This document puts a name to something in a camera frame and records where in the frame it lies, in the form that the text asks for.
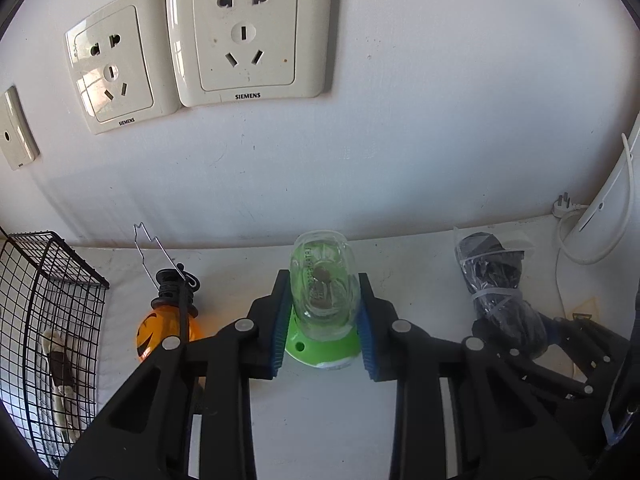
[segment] outlet faceplate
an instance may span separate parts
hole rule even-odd
[[[314,97],[331,0],[166,0],[180,100]]]
[[[38,147],[13,86],[0,96],[0,136],[0,148],[12,170],[33,162],[38,156]]]
[[[136,7],[127,6],[100,20],[74,39],[78,86],[98,122],[153,105],[146,78]]]
[[[202,89],[291,84],[296,5],[297,0],[193,0]]]
[[[70,72],[93,133],[175,112],[164,0],[116,0],[66,34]]]

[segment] wall plate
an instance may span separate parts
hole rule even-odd
[[[12,170],[33,162],[40,153],[14,86],[4,92],[0,99],[0,136],[0,147]]]
[[[330,1],[166,0],[182,103],[317,96]]]
[[[115,0],[65,39],[71,76],[94,134],[180,107],[164,0]]]

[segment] green plastic holder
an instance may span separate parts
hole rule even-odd
[[[298,318],[291,309],[285,350],[296,361],[305,365],[336,370],[349,366],[360,354],[360,339],[355,327],[345,337],[335,341],[309,339],[299,329]]]

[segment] wire basket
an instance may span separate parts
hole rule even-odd
[[[53,232],[8,235],[2,245],[0,397],[53,472],[95,416],[98,334],[108,288]],[[43,346],[66,354],[73,377],[66,393],[53,385],[50,368],[56,364]]]

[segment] screw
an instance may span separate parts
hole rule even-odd
[[[170,335],[162,339],[162,348],[165,350],[175,350],[180,346],[180,338],[177,335]]]
[[[399,333],[409,332],[409,330],[411,330],[411,323],[405,319],[396,319],[391,324],[391,328]]]
[[[238,319],[234,326],[236,327],[236,330],[238,330],[238,332],[248,332],[254,327],[254,322],[243,317],[242,319]]]
[[[484,342],[482,339],[478,339],[477,337],[470,337],[465,341],[465,345],[469,350],[482,350],[484,348]]]

